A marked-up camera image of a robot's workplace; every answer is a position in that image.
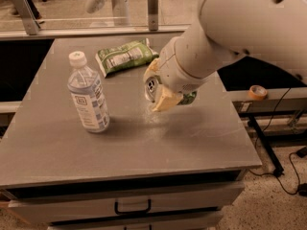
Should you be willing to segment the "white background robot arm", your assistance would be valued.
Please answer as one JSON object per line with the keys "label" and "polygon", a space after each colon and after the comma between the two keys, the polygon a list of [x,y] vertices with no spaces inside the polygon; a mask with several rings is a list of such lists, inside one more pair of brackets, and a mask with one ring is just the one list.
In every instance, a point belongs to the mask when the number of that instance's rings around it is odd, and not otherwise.
{"label": "white background robot arm", "polygon": [[105,6],[110,7],[110,15],[94,18],[90,23],[92,28],[127,27],[131,25],[129,0],[86,0],[85,11],[88,14],[98,15],[104,10]]}

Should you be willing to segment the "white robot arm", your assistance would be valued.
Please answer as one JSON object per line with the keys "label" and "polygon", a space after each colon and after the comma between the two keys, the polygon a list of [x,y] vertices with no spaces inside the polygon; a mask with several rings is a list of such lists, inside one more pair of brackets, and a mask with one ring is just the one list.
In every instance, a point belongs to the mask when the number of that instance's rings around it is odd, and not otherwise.
{"label": "white robot arm", "polygon": [[168,110],[244,56],[306,80],[306,0],[199,0],[197,19],[145,71],[152,111]]}

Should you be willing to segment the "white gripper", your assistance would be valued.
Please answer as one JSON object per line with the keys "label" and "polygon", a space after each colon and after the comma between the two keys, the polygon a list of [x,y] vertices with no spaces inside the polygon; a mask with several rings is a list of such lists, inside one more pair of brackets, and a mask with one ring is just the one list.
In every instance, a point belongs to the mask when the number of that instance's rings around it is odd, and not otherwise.
{"label": "white gripper", "polygon": [[193,92],[204,84],[210,75],[205,47],[206,44],[192,45],[183,36],[176,36],[161,50],[160,58],[150,63],[143,82],[156,76],[159,70],[163,84],[155,92],[153,112],[173,108],[182,101],[182,93]]}

